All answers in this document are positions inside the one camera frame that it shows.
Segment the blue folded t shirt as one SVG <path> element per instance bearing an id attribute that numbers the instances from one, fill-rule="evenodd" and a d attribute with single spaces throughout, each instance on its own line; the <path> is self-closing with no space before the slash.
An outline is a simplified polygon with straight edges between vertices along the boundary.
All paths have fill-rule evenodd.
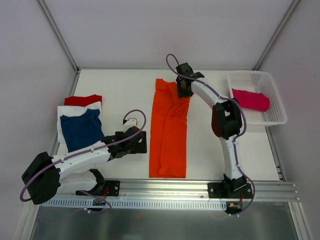
<path id="1" fill-rule="evenodd" d="M 99 109 L 87 109 L 80 116 L 60 117 L 62 135 L 68 152 L 74 152 L 101 141 L 104 138 Z"/>

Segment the right aluminium frame post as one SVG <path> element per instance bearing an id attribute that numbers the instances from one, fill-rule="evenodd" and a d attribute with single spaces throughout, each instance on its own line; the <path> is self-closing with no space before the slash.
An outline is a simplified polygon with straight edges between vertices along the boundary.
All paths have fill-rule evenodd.
<path id="1" fill-rule="evenodd" d="M 256 61 L 254 67 L 252 68 L 253 71 L 259 71 L 262 67 L 263 63 L 266 61 L 268 55 L 272 51 L 273 47 L 277 43 L 277 40 L 279 39 L 281 33 L 287 26 L 288 22 L 290 21 L 292 15 L 297 10 L 299 4 L 301 3 L 301 0 L 292 0 L 284 12 L 282 18 L 280 19 L 279 23 L 277 24 L 275 30 L 273 31 L 270 39 L 268 40 L 266 46 L 264 47 L 262 53 L 260 54 L 258 60 Z"/>

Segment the white folded t shirt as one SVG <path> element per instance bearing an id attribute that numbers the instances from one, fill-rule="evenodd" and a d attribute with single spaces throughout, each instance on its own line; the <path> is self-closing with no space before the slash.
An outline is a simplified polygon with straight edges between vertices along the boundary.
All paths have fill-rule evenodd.
<path id="1" fill-rule="evenodd" d="M 61 117 L 79 117 L 87 110 L 99 110 L 98 118 L 102 120 L 102 103 L 100 101 L 94 102 L 87 106 L 58 106 L 57 107 L 57 141 L 60 144 L 65 144 L 65 138 L 61 127 Z"/>

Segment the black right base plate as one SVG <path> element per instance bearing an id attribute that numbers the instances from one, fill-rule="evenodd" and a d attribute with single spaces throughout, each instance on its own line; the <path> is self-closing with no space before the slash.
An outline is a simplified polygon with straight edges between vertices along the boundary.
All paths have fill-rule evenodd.
<path id="1" fill-rule="evenodd" d="M 253 190 L 250 183 L 245 186 L 232 190 L 231 186 L 226 182 L 209 182 L 207 184 L 208 196 L 210 199 L 251 199 Z"/>

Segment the pink t shirt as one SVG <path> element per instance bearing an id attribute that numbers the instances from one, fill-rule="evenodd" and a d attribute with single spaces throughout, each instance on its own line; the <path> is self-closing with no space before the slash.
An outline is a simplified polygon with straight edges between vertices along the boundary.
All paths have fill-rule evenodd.
<path id="1" fill-rule="evenodd" d="M 242 108 L 266 112 L 270 108 L 270 99 L 263 93 L 232 89 L 233 97 Z"/>

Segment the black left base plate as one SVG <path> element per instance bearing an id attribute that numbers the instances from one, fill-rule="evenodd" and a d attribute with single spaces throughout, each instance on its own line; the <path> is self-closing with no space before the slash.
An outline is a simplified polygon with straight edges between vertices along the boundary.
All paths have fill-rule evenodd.
<path id="1" fill-rule="evenodd" d="M 118 180 L 94 180 L 88 189 L 81 189 L 75 192 L 76 196 L 84 196 L 84 192 L 97 197 L 118 197 L 120 191 L 120 181 Z"/>

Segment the red folded t shirt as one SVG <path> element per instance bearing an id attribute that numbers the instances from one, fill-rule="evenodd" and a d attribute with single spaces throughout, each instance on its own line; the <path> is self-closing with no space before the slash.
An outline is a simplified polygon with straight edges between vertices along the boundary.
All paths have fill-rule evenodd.
<path id="1" fill-rule="evenodd" d="M 65 106 L 86 107 L 96 102 L 102 103 L 103 97 L 101 95 L 89 95 L 89 96 L 70 96 L 64 99 Z"/>

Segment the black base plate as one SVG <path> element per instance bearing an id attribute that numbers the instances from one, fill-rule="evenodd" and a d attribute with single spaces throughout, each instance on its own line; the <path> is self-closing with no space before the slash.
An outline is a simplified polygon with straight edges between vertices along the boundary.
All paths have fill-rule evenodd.
<path id="1" fill-rule="evenodd" d="M 207 184 L 208 196 L 210 199 L 251 199 L 253 190 L 250 183 L 245 186 L 232 190 L 231 186 L 226 182 L 209 182 Z"/>
<path id="2" fill-rule="evenodd" d="M 97 197 L 118 197 L 120 191 L 120 181 L 118 180 L 94 180 L 88 189 L 81 189 L 75 192 L 76 196 L 84 196 L 84 192 Z"/>

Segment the orange t shirt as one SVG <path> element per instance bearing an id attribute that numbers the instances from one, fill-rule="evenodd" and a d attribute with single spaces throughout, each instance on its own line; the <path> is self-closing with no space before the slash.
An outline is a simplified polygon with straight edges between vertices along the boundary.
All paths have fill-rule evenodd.
<path id="1" fill-rule="evenodd" d="M 156 79 L 150 125 L 150 178 L 186 177 L 189 105 L 190 98 L 178 97 L 175 82 Z"/>

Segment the aluminium frame post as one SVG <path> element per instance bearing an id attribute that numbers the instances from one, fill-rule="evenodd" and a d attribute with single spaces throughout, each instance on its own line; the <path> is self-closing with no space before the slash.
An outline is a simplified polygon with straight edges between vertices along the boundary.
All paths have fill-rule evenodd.
<path id="1" fill-rule="evenodd" d="M 277 40 L 279 39 L 281 33 L 287 26 L 288 22 L 290 21 L 292 15 L 297 10 L 299 4 L 301 3 L 301 0 L 292 0 L 284 12 L 282 18 L 280 19 L 279 23 L 277 24 L 275 30 L 273 31 L 270 39 L 268 40 L 266 46 L 264 47 L 262 53 L 260 54 L 258 60 L 256 61 L 254 67 L 252 68 L 253 71 L 259 71 L 262 67 L 263 63 L 266 61 L 268 55 L 272 51 L 273 47 L 277 43 Z"/>
<path id="2" fill-rule="evenodd" d="M 38 4 L 44 18 L 46 19 L 49 27 L 51 28 L 54 37 L 56 38 L 58 44 L 60 45 L 63 53 L 65 54 L 69 64 L 71 65 L 72 69 L 78 73 L 79 67 L 54 19 L 54 16 L 52 15 L 47 3 L 45 0 L 36 0 L 36 3 Z"/>

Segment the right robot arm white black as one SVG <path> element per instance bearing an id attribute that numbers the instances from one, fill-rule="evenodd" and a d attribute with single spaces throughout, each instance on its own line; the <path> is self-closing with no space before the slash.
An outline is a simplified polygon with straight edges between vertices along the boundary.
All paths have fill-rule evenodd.
<path id="1" fill-rule="evenodd" d="M 188 63 L 176 67 L 178 97 L 186 98 L 198 95 L 212 110 L 211 129 L 219 138 L 224 156 L 223 190 L 235 198 L 247 184 L 247 178 L 241 165 L 239 137 L 243 126 L 243 111 L 234 98 L 218 93 L 203 79 L 200 72 L 194 72 Z"/>

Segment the white plastic basket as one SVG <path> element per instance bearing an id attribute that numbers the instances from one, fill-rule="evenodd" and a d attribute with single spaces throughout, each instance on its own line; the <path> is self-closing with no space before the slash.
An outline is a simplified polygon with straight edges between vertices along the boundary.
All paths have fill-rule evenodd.
<path id="1" fill-rule="evenodd" d="M 238 100 L 249 126 L 284 125 L 288 117 L 271 74 L 233 70 L 227 74 L 230 96 Z"/>

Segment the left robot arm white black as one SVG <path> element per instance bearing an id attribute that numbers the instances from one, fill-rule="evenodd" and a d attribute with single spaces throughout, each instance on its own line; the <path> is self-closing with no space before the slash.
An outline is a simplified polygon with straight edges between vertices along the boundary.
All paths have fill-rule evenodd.
<path id="1" fill-rule="evenodd" d="M 122 158 L 127 154 L 147 153 L 147 133 L 136 126 L 117 131 L 85 148 L 63 155 L 39 153 L 21 178 L 24 187 L 20 200 L 27 202 L 24 192 L 35 205 L 43 204 L 55 195 L 103 195 L 105 180 L 95 164 Z"/>

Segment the aluminium mounting rail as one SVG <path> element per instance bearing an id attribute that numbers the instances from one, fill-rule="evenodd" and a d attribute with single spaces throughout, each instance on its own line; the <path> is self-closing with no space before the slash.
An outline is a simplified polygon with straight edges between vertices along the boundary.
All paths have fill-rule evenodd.
<path id="1" fill-rule="evenodd" d="M 116 190 L 120 199 L 140 200 L 213 200 L 210 180 L 120 179 Z M 300 202 L 295 183 L 287 181 L 256 181 L 256 202 Z"/>

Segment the left aluminium frame post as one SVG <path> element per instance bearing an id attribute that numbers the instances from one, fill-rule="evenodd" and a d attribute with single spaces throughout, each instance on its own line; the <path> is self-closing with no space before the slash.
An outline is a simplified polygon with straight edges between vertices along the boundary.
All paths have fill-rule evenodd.
<path id="1" fill-rule="evenodd" d="M 56 38 L 58 44 L 60 45 L 63 53 L 65 54 L 69 64 L 71 65 L 72 69 L 78 73 L 79 67 L 54 19 L 54 16 L 52 15 L 47 3 L 45 0 L 36 0 L 36 3 L 38 4 L 44 18 L 46 19 L 49 27 L 51 28 L 54 37 Z"/>

